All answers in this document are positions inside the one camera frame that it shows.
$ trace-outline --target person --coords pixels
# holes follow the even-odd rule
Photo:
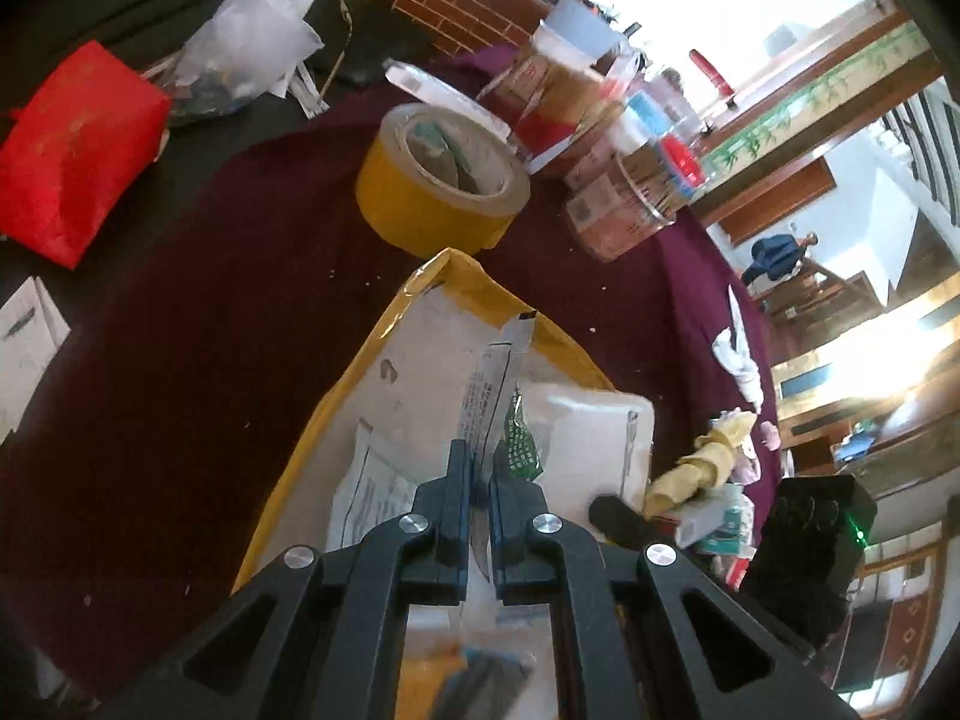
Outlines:
[[[744,286],[749,287],[763,274],[771,281],[779,281],[784,276],[793,274],[798,262],[805,257],[808,247],[814,247],[818,242],[816,233],[800,239],[792,235],[761,238],[750,249],[754,261],[750,268],[743,271]]]

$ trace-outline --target red paper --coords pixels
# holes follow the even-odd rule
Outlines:
[[[99,43],[56,67],[0,148],[0,232],[73,269],[157,156],[171,101]]]

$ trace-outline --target yellow edge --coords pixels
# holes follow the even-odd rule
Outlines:
[[[491,280],[477,261],[462,251],[448,248],[414,271],[381,314],[347,370],[323,396],[310,416],[256,524],[232,592],[236,592],[256,574],[260,555],[280,521],[287,497],[330,419],[381,353],[395,324],[402,319],[416,297],[435,284],[443,284],[446,295],[454,303],[493,327],[501,327],[510,317],[530,309],[522,300]],[[536,321],[533,346],[578,385],[589,389],[614,389],[589,354],[543,314]]]

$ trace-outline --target purple cloth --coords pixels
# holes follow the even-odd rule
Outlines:
[[[495,52],[438,70],[475,94]],[[310,413],[421,262],[364,223],[353,185],[405,93],[353,95],[214,176],[195,211],[47,371],[0,469],[3,591],[32,643],[109,696],[229,593]],[[746,407],[710,352],[743,317],[774,419],[762,317],[690,213],[611,264],[579,249],[563,192],[535,181],[491,277],[656,410],[654,470],[713,413]],[[779,478],[757,442],[757,527]]]

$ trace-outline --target brown tile wall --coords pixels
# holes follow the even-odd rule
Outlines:
[[[530,33],[477,0],[395,0],[394,10],[430,29],[443,53],[475,52],[488,46],[520,46]]]

